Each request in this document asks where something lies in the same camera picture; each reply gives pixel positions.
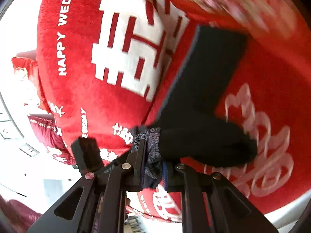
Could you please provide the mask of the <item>black and grey patterned pants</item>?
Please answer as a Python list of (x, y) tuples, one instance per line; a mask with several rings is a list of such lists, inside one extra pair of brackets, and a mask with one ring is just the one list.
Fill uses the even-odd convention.
[(242, 166), (257, 156), (257, 143), (237, 124), (214, 115), (246, 48), (244, 34), (199, 27), (156, 120), (131, 129), (132, 150), (146, 142), (142, 188), (155, 188), (165, 164), (191, 157), (216, 168)]

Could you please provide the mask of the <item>red plush wedding blanket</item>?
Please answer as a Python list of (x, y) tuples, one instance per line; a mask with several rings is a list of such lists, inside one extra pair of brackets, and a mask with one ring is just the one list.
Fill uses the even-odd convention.
[[(214, 111), (257, 140), (253, 162), (217, 170), (265, 214), (310, 189), (310, 28), (296, 16), (296, 30), (288, 39), (246, 36), (245, 52)], [(156, 119), (199, 27), (211, 27), (211, 22), (189, 19), (140, 125)], [(216, 29), (240, 33), (234, 23)]]

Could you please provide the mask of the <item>red plush wedding pillow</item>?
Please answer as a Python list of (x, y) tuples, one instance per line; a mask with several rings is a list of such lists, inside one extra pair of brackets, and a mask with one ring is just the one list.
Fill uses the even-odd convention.
[(93, 137), (105, 162), (127, 151), (188, 24), (169, 0), (42, 0), (38, 69), (65, 144)]

